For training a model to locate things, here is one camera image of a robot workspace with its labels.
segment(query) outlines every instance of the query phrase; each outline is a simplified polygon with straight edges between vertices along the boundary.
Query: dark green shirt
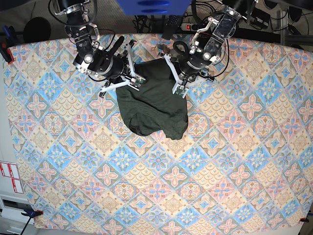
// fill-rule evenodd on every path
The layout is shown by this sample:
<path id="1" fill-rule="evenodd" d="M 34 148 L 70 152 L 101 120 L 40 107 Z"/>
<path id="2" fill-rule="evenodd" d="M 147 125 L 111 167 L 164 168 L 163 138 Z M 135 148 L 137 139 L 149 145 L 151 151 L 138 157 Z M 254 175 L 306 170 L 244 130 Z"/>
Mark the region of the dark green shirt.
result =
<path id="1" fill-rule="evenodd" d="M 140 91 L 129 86 L 116 89 L 125 125 L 140 136 L 163 130 L 167 138 L 180 140 L 188 126 L 187 101 L 172 94 L 175 80 L 166 61 L 138 64 L 135 71 L 146 79 Z"/>

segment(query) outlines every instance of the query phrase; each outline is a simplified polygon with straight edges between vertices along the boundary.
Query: wire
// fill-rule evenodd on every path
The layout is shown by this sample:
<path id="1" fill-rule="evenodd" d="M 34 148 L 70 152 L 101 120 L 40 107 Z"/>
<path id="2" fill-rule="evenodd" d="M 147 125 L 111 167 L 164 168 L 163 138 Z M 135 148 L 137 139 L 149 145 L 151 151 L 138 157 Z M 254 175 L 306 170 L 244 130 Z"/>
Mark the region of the wire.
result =
<path id="1" fill-rule="evenodd" d="M 106 78 L 104 78 L 104 79 L 102 79 L 102 80 L 95 80 L 95 79 L 93 79 L 92 77 L 90 77 L 90 75 L 88 75 L 88 77 L 92 80 L 92 81 L 94 81 L 94 82 L 103 82 L 103 81 L 105 81 L 105 80 L 108 80 L 108 79 L 110 79 L 110 78 L 112 78 L 112 77 L 114 77 L 114 76 L 121 76 L 121 75 L 125 75 L 125 74 L 123 74 L 123 73 L 117 73 L 117 74 L 113 74 L 113 75 L 111 75 L 111 76 L 108 76 L 108 77 L 106 77 Z"/>
<path id="2" fill-rule="evenodd" d="M 178 48 L 178 45 L 181 45 L 184 48 L 184 51 L 180 50 Z M 173 49 L 179 54 L 182 55 L 184 57 L 187 57 L 189 54 L 189 48 L 188 45 L 182 41 L 176 41 L 173 43 Z"/>
<path id="3" fill-rule="evenodd" d="M 112 45 L 113 41 L 114 41 L 114 38 L 115 38 L 115 36 L 116 36 L 116 33 L 115 33 L 113 30 L 111 30 L 111 29 L 98 29 L 98 30 L 99 30 L 99 31 L 108 31 L 108 32 L 113 33 L 113 37 L 112 37 L 112 39 L 111 39 L 110 44 L 109 44 L 104 50 L 109 49 L 110 46 Z"/>
<path id="4" fill-rule="evenodd" d="M 216 12 L 216 10 L 215 10 L 215 8 L 214 8 L 214 7 L 209 6 L 209 5 L 206 5 L 206 4 L 200 4 L 200 3 L 197 3 L 197 4 L 196 4 L 196 6 L 206 6 L 206 7 L 210 8 L 210 10 L 212 11 L 212 13 L 213 13 L 213 12 Z"/>
<path id="5" fill-rule="evenodd" d="M 307 13 L 307 14 L 302 14 L 302 16 L 310 15 L 313 14 L 313 12 Z"/>
<path id="6" fill-rule="evenodd" d="M 308 21 L 308 18 L 307 16 L 305 15 L 305 21 L 307 22 L 307 25 L 308 25 L 308 35 L 310 34 L 310 25 L 309 25 L 309 21 Z"/>
<path id="7" fill-rule="evenodd" d="M 187 18 L 187 17 L 192 17 L 193 15 L 185 15 L 185 16 L 183 16 L 183 18 Z"/>
<path id="8" fill-rule="evenodd" d="M 250 22 L 251 22 L 251 6 L 250 6 L 249 0 L 246 0 L 246 8 L 247 8 L 246 22 L 247 22 L 247 24 L 250 24 Z"/>
<path id="9" fill-rule="evenodd" d="M 262 30 L 262 28 L 261 28 L 261 27 L 260 27 L 260 28 L 257 28 L 256 26 L 251 25 L 251 24 L 250 24 L 250 26 L 251 26 L 251 27 L 253 27 L 253 28 L 255 28 L 255 29 L 257 29 L 257 30 Z"/>
<path id="10" fill-rule="evenodd" d="M 226 64 L 225 68 L 223 69 L 223 71 L 220 72 L 219 74 L 215 75 L 215 76 L 211 76 L 211 75 L 209 75 L 209 76 L 202 76 L 201 74 L 198 74 L 200 77 L 207 78 L 207 79 L 215 78 L 215 77 L 218 77 L 218 76 L 222 75 L 226 71 L 226 69 L 227 69 L 227 67 L 229 65 L 229 58 L 230 58 L 230 53 L 229 53 L 230 50 L 229 50 L 228 39 L 226 39 L 226 42 L 227 42 L 228 59 L 227 59 L 227 64 Z"/>
<path id="11" fill-rule="evenodd" d="M 271 18 L 269 19 L 269 23 L 270 23 L 270 27 L 271 27 L 273 32 L 281 31 L 281 30 L 284 30 L 284 29 L 288 28 L 288 26 L 286 26 L 286 27 L 281 28 L 281 29 L 273 29 L 273 24 L 272 24 L 272 19 Z"/>
<path id="12" fill-rule="evenodd" d="M 29 219 L 28 219 L 27 223 L 25 224 L 25 226 L 24 226 L 24 228 L 23 228 L 23 230 L 22 230 L 20 235 L 23 235 L 23 233 L 24 233 L 24 231 L 25 231 L 25 229 L 26 229 L 26 227 L 27 227 L 27 225 L 28 225 L 30 220 L 31 220 L 31 217 L 29 217 Z"/>
<path id="13" fill-rule="evenodd" d="M 147 24 L 148 17 L 147 16 L 135 16 L 135 20 L 133 20 L 134 27 L 137 33 L 151 33 L 152 25 L 149 20 L 149 24 Z"/>
<path id="14" fill-rule="evenodd" d="M 31 10 L 30 19 L 29 20 L 31 20 L 33 18 L 33 13 L 34 13 L 34 10 L 35 10 L 35 6 L 36 6 L 36 2 L 34 3 L 33 9 Z"/>
<path id="15" fill-rule="evenodd" d="M 65 26 L 69 26 L 69 27 L 83 27 L 83 26 L 86 26 L 88 25 L 89 23 L 93 22 L 95 19 L 96 19 L 96 16 L 97 16 L 97 11 L 98 11 L 98 6 L 97 6 L 97 0 L 93 0 L 93 16 L 91 19 L 89 19 L 88 22 L 85 22 L 85 23 L 81 23 L 81 24 L 68 24 L 68 23 L 65 23 L 63 22 L 62 20 L 58 19 L 51 11 L 51 2 L 52 0 L 49 0 L 49 3 L 48 3 L 48 11 L 49 11 L 49 14 L 56 20 L 58 21 L 59 23 L 65 25 Z"/>
<path id="16" fill-rule="evenodd" d="M 223 61 L 223 59 L 225 58 L 225 55 L 226 55 L 226 43 L 224 43 L 224 54 L 223 54 L 222 59 L 220 59 L 220 61 L 217 62 L 214 66 L 219 65 Z"/>
<path id="17" fill-rule="evenodd" d="M 209 4 L 209 3 L 207 3 L 207 2 L 198 2 L 198 3 L 200 3 L 200 4 L 204 4 L 204 5 L 207 5 L 207 6 L 211 7 L 211 8 L 213 8 L 214 12 L 216 12 L 215 7 L 214 7 L 214 6 L 212 6 L 211 4 Z"/>
<path id="18" fill-rule="evenodd" d="M 285 18 L 288 15 L 288 12 L 289 12 L 289 9 L 286 11 L 285 15 L 283 17 L 281 17 L 281 18 L 273 18 L 272 16 L 271 16 L 271 18 L 273 20 L 282 20 L 283 18 Z"/>

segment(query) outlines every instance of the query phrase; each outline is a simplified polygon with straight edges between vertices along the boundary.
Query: black cable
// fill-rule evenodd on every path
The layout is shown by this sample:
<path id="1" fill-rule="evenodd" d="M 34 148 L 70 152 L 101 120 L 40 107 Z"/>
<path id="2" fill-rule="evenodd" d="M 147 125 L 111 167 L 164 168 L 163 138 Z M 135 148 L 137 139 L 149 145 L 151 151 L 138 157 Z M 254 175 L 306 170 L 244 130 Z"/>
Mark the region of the black cable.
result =
<path id="1" fill-rule="evenodd" d="M 178 45 L 181 45 L 184 47 L 184 51 L 180 50 L 178 48 Z M 173 49 L 179 54 L 179 55 L 182 55 L 182 56 L 188 56 L 189 54 L 189 48 L 188 48 L 188 45 L 182 41 L 176 41 L 173 43 Z"/>
<path id="2" fill-rule="evenodd" d="M 192 0 L 192 2 L 191 2 L 191 11 L 192 11 L 192 15 L 194 17 L 195 22 L 201 27 L 202 26 L 202 21 L 201 21 L 201 19 L 199 18 L 198 14 L 197 14 L 196 2 L 197 2 L 197 0 Z"/>
<path id="3" fill-rule="evenodd" d="M 93 16 L 91 19 L 89 19 L 88 22 L 85 22 L 85 23 L 81 23 L 81 24 L 68 24 L 68 23 L 65 23 L 63 22 L 62 20 L 60 20 L 59 18 L 57 18 L 51 11 L 51 2 L 52 0 L 49 0 L 49 3 L 48 3 L 48 11 L 49 11 L 49 14 L 59 23 L 65 25 L 65 26 L 69 26 L 69 27 L 83 27 L 83 26 L 86 26 L 88 25 L 89 23 L 92 23 L 95 19 L 96 19 L 96 16 L 97 16 L 97 11 L 98 11 L 98 6 L 97 6 L 97 0 L 93 0 Z"/>
<path id="4" fill-rule="evenodd" d="M 36 6 L 36 2 L 34 3 L 33 9 L 31 10 L 31 13 L 30 13 L 30 19 L 29 19 L 29 20 L 31 20 L 31 19 L 33 18 L 33 14 L 34 14 L 35 6 Z"/>
<path id="5" fill-rule="evenodd" d="M 250 24 L 250 22 L 251 22 L 251 6 L 250 6 L 250 0 L 246 0 L 246 7 L 247 7 L 246 22 L 247 22 L 247 24 Z"/>
<path id="6" fill-rule="evenodd" d="M 185 16 L 183 16 L 182 18 L 184 19 L 184 18 L 187 18 L 187 17 L 191 17 L 192 15 L 185 15 Z"/>
<path id="7" fill-rule="evenodd" d="M 307 14 L 302 14 L 302 16 L 310 15 L 313 14 L 313 12 L 307 13 Z"/>
<path id="8" fill-rule="evenodd" d="M 31 220 L 31 217 L 28 219 L 28 222 L 25 224 L 25 226 L 24 226 L 24 228 L 23 228 L 23 230 L 22 230 L 20 235 L 23 235 L 23 233 L 24 233 L 24 231 L 25 231 L 25 229 L 26 229 L 26 227 L 27 227 L 27 225 L 28 225 L 30 220 Z"/>
<path id="9" fill-rule="evenodd" d="M 251 24 L 250 24 L 250 26 L 251 26 L 251 27 L 253 27 L 253 28 L 255 28 L 255 29 L 257 29 L 257 30 L 262 30 L 262 28 L 261 28 L 261 27 L 260 27 L 260 28 L 257 28 L 256 26 L 251 25 Z"/>
<path id="10" fill-rule="evenodd" d="M 210 10 L 212 11 L 212 13 L 213 13 L 213 12 L 216 12 L 215 8 L 212 8 L 211 6 L 206 5 L 206 4 L 200 4 L 200 3 L 197 3 L 197 4 L 196 4 L 196 6 L 205 6 L 205 7 L 210 8 Z"/>
<path id="11" fill-rule="evenodd" d="M 215 76 L 210 76 L 210 75 L 209 76 L 202 76 L 201 74 L 198 74 L 200 77 L 207 78 L 207 79 L 215 78 L 215 77 L 218 77 L 218 76 L 222 75 L 226 71 L 226 69 L 227 69 L 227 67 L 229 65 L 229 57 L 230 57 L 230 55 L 229 55 L 229 51 L 230 50 L 229 50 L 228 39 L 226 39 L 226 42 L 227 42 L 227 50 L 228 50 L 228 59 L 227 59 L 227 64 L 226 64 L 225 68 L 223 69 L 223 71 L 220 72 L 219 74 L 215 75 Z"/>
<path id="12" fill-rule="evenodd" d="M 310 25 L 309 25 L 309 21 L 308 21 L 308 18 L 307 16 L 304 16 L 305 17 L 305 20 L 307 22 L 307 25 L 308 25 L 308 35 L 310 34 Z"/>
<path id="13" fill-rule="evenodd" d="M 152 25 L 149 20 L 149 24 L 147 24 L 148 17 L 147 16 L 135 16 L 135 20 L 132 20 L 134 27 L 137 33 L 151 33 Z"/>
<path id="14" fill-rule="evenodd" d="M 125 74 L 123 74 L 123 73 L 113 74 L 113 75 L 108 76 L 108 77 L 106 77 L 106 78 L 104 78 L 104 79 L 102 79 L 102 80 L 95 80 L 95 79 L 93 79 L 90 75 L 88 75 L 88 77 L 89 77 L 92 81 L 94 81 L 94 82 L 103 82 L 103 81 L 108 80 L 108 79 L 110 79 L 110 78 L 112 78 L 112 77 L 114 77 L 114 76 L 121 76 L 121 75 L 125 75 Z"/>
<path id="15" fill-rule="evenodd" d="M 112 40 L 111 40 L 111 42 L 110 42 L 110 44 L 104 49 L 104 50 L 107 50 L 107 49 L 109 49 L 109 47 L 112 45 L 112 43 L 113 43 L 113 40 L 114 40 L 114 38 L 115 38 L 115 36 L 116 36 L 116 33 L 113 31 L 113 30 L 111 30 L 111 29 L 98 29 L 99 31 L 107 31 L 107 32 L 111 32 L 111 33 L 113 33 L 113 37 L 112 37 Z"/>
<path id="16" fill-rule="evenodd" d="M 271 18 L 269 19 L 269 23 L 270 23 L 270 27 L 271 27 L 273 32 L 281 31 L 281 30 L 284 30 L 284 29 L 288 28 L 288 26 L 287 26 L 287 27 L 281 28 L 281 29 L 273 29 L 273 24 L 272 24 Z"/>
<path id="17" fill-rule="evenodd" d="M 225 55 L 226 55 L 226 43 L 224 43 L 224 54 L 223 54 L 222 59 L 220 59 L 220 61 L 217 62 L 214 66 L 219 65 L 223 61 L 223 59 L 225 58 Z"/>
<path id="18" fill-rule="evenodd" d="M 285 15 L 283 17 L 281 17 L 281 18 L 273 18 L 272 16 L 271 16 L 271 18 L 273 20 L 282 20 L 283 18 L 285 18 L 288 15 L 288 12 L 289 12 L 289 9 L 286 11 Z"/>
<path id="19" fill-rule="evenodd" d="M 28 223 L 29 223 L 29 221 L 31 220 L 31 217 L 28 219 L 28 222 L 25 224 L 25 226 L 24 226 L 24 228 L 23 228 L 23 230 L 22 230 L 22 232 L 21 232 L 21 235 L 24 233 L 24 231 L 25 231 L 25 229 L 26 229 L 26 227 L 27 227 L 27 225 L 28 225 Z M 11 234 L 3 234 L 3 233 L 0 233 L 1 235 L 13 235 L 14 233 L 11 233 Z"/>

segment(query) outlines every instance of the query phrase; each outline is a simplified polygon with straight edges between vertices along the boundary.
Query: pink flower motif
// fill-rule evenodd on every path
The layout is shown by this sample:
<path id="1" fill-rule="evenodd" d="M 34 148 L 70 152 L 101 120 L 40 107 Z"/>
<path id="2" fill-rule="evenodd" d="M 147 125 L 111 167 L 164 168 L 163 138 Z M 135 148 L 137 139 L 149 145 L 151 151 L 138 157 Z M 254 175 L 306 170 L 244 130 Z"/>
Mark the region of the pink flower motif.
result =
<path id="1" fill-rule="evenodd" d="M 168 226 L 164 226 L 162 230 L 168 235 L 175 235 L 176 232 L 179 232 L 181 230 L 181 227 L 176 226 L 175 222 L 171 221 L 168 223 Z"/>
<path id="2" fill-rule="evenodd" d="M 224 230 L 224 234 L 229 233 L 231 229 L 234 229 L 236 227 L 237 224 L 233 224 L 232 219 L 228 219 L 224 224 L 221 224 L 219 226 L 220 229 Z"/>
<path id="3" fill-rule="evenodd" d="M 110 166 L 108 166 L 107 164 L 103 165 L 102 171 L 97 172 L 96 176 L 100 180 L 102 180 L 106 186 L 111 185 L 113 180 L 116 180 L 118 178 L 118 174 L 112 172 Z"/>
<path id="4" fill-rule="evenodd" d="M 262 105 L 256 102 L 257 97 L 255 94 L 249 96 L 248 102 L 240 105 L 241 110 L 246 113 L 246 118 L 251 121 L 254 118 L 255 113 L 262 110 Z"/>
<path id="5" fill-rule="evenodd" d="M 274 129 L 274 119 L 269 115 L 258 117 L 254 125 L 254 131 L 260 138 L 266 138 Z"/>
<path id="6" fill-rule="evenodd" d="M 46 107 L 46 103 L 39 98 L 39 95 L 37 93 L 34 93 L 32 101 L 27 104 L 27 108 L 38 119 L 42 116 L 42 113 L 46 109 Z"/>
<path id="7" fill-rule="evenodd" d="M 43 167 L 39 168 L 38 171 L 42 175 L 45 175 L 45 178 L 49 181 L 51 181 L 52 176 L 57 173 L 55 169 L 49 167 L 49 164 L 46 161 L 43 162 Z"/>
<path id="8" fill-rule="evenodd" d="M 96 179 L 92 177 L 87 178 L 87 180 L 79 188 L 93 201 L 96 201 L 97 198 L 105 191 L 102 184 L 97 182 Z"/>
<path id="9" fill-rule="evenodd" d="M 123 230 L 123 227 L 116 224 L 114 219 L 110 219 L 109 224 L 103 226 L 106 230 L 110 231 L 111 235 L 117 235 L 117 231 Z"/>
<path id="10" fill-rule="evenodd" d="M 170 181 L 170 185 L 176 188 L 179 185 L 180 181 L 183 181 L 187 178 L 185 173 L 181 173 L 178 166 L 172 168 L 171 173 L 166 173 L 163 178 Z"/>
<path id="11" fill-rule="evenodd" d="M 188 117 L 188 133 L 193 138 L 201 137 L 208 129 L 208 120 L 205 115 L 195 113 Z"/>
<path id="12" fill-rule="evenodd" d="M 119 137 L 125 137 L 130 133 L 130 130 L 124 124 L 122 116 L 119 112 L 112 114 L 108 121 L 109 129 Z"/>
<path id="13" fill-rule="evenodd" d="M 300 170 L 297 168 L 297 163 L 294 163 L 290 169 L 285 171 L 285 176 L 288 178 L 289 182 L 291 182 L 298 174 L 300 174 Z"/>
<path id="14" fill-rule="evenodd" d="M 171 192 L 171 189 L 167 186 L 167 184 L 163 183 L 160 179 L 157 179 L 149 184 L 143 190 L 143 193 L 152 199 L 155 203 L 160 202 L 165 197 L 167 197 Z"/>
<path id="15" fill-rule="evenodd" d="M 309 120 L 309 116 L 313 115 L 313 107 L 311 106 L 311 100 L 308 99 L 305 102 L 305 106 L 302 106 L 299 109 L 299 113 L 302 116 L 302 119 L 304 122 L 307 122 Z"/>
<path id="16" fill-rule="evenodd" d="M 221 203 L 227 196 L 234 191 L 232 184 L 224 177 L 215 187 L 209 190 L 209 193 L 214 199 Z"/>
<path id="17" fill-rule="evenodd" d="M 280 222 L 282 222 L 283 219 L 280 217 L 280 214 L 277 214 L 273 219 L 270 219 L 268 221 L 268 223 L 270 224 L 270 226 L 272 228 L 275 228 L 277 224 L 279 224 Z"/>
<path id="18" fill-rule="evenodd" d="M 250 173 L 245 171 L 245 165 L 241 165 L 238 167 L 236 172 L 230 174 L 230 178 L 236 180 L 235 184 L 239 186 L 244 179 L 249 178 Z"/>
<path id="19" fill-rule="evenodd" d="M 76 115 L 70 124 L 82 137 L 88 139 L 99 126 L 100 122 L 89 110 L 84 108 Z"/>
<path id="20" fill-rule="evenodd" d="M 226 134 L 231 141 L 246 128 L 246 123 L 237 110 L 232 109 L 230 113 L 218 124 L 219 129 Z"/>
<path id="21" fill-rule="evenodd" d="M 63 219 L 60 214 L 57 214 L 56 218 L 52 219 L 52 222 L 59 226 L 60 229 L 65 229 L 68 225 L 68 221 Z"/>
<path id="22" fill-rule="evenodd" d="M 97 96 L 97 99 L 92 100 L 89 106 L 96 111 L 100 118 L 104 119 L 109 114 L 109 111 L 115 108 L 115 103 L 113 99 L 109 99 L 108 94 L 106 94 L 104 98 Z"/>

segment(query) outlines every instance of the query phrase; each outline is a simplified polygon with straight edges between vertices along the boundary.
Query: table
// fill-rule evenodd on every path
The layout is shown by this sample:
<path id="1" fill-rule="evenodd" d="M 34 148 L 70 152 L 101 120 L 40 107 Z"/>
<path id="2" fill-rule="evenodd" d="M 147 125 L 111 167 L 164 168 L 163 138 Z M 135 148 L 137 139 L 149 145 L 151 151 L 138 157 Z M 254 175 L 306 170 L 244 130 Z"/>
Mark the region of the table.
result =
<path id="1" fill-rule="evenodd" d="M 135 39 L 157 58 L 161 35 Z M 112 36 L 102 36 L 101 43 Z M 185 42 L 190 36 L 179 36 Z M 11 48 L 4 65 L 12 144 L 37 228 L 96 234 L 241 234 L 292 227 L 313 201 L 309 52 L 230 39 L 216 82 L 190 89 L 189 126 L 132 134 L 115 92 L 75 71 L 68 39 Z M 226 65 L 228 55 L 210 73 Z"/>

